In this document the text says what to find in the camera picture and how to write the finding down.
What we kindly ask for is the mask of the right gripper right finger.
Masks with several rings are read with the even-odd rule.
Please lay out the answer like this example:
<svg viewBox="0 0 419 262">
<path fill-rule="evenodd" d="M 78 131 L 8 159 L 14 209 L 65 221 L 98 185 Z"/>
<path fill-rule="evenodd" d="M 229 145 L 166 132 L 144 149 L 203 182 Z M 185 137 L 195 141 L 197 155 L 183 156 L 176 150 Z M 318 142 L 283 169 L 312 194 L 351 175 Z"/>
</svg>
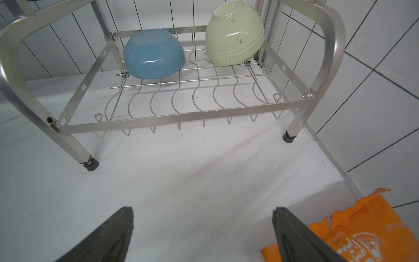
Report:
<svg viewBox="0 0 419 262">
<path fill-rule="evenodd" d="M 272 224 L 283 262 L 345 261 L 287 208 L 273 210 Z"/>
</svg>

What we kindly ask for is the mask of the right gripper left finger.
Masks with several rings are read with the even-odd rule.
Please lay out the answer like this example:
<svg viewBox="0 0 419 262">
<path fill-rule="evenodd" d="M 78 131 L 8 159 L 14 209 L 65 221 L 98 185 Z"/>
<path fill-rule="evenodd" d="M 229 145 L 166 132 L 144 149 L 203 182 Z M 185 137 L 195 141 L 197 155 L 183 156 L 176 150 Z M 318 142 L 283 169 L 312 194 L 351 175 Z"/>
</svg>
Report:
<svg viewBox="0 0 419 262">
<path fill-rule="evenodd" d="M 124 262 L 133 229 L 133 209 L 122 207 L 58 261 Z"/>
</svg>

